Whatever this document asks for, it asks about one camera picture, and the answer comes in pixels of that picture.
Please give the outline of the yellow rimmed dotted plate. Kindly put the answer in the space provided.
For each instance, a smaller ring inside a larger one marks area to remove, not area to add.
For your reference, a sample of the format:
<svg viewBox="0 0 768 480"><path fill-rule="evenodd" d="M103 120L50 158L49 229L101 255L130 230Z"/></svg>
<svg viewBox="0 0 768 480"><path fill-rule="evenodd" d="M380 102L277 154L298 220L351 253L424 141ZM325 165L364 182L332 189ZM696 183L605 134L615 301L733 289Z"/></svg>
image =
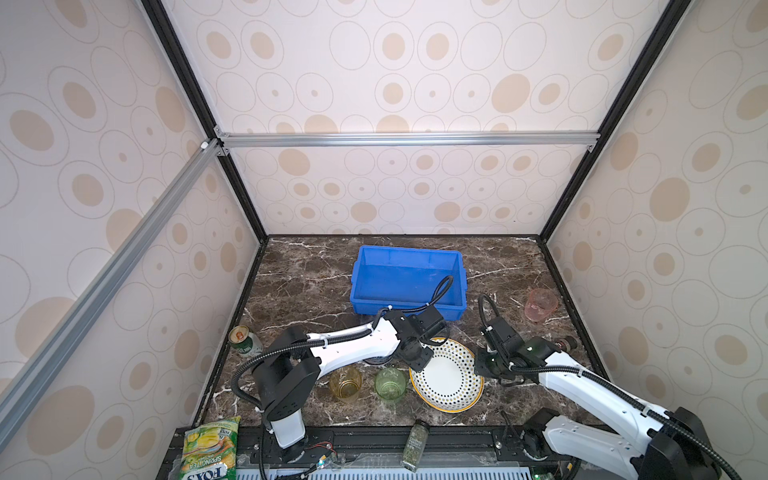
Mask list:
<svg viewBox="0 0 768 480"><path fill-rule="evenodd" d="M449 414L472 408L481 398L484 378L474 372L475 355L460 342L436 337L442 341L431 346L433 357L420 372L409 370L411 385L430 407Z"/></svg>

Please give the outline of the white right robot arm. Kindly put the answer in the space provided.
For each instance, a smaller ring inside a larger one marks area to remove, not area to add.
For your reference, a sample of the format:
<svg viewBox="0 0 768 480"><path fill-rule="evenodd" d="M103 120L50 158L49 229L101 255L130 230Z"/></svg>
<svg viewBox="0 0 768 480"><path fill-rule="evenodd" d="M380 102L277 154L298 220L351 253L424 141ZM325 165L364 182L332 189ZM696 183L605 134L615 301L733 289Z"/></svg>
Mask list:
<svg viewBox="0 0 768 480"><path fill-rule="evenodd" d="M541 408L521 427L519 443L531 460L553 455L586 461L624 479L718 479L725 461L692 412L642 400L585 368L570 355L572 337L523 340L500 316L481 323L486 342L476 374L553 390L592 414L602 428Z"/></svg>

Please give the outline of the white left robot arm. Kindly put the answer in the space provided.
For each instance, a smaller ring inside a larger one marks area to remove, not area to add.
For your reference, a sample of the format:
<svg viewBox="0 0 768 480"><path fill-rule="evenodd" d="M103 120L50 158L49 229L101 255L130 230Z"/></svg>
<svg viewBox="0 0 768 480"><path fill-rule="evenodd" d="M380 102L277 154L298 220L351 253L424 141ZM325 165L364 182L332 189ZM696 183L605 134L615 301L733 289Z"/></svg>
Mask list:
<svg viewBox="0 0 768 480"><path fill-rule="evenodd" d="M277 446L289 450L306 441L302 409L319 379L370 359L394 358L420 372L449 334L449 322L434 306L384 308L366 323L333 332L291 327L245 369L257 392L251 403Z"/></svg>

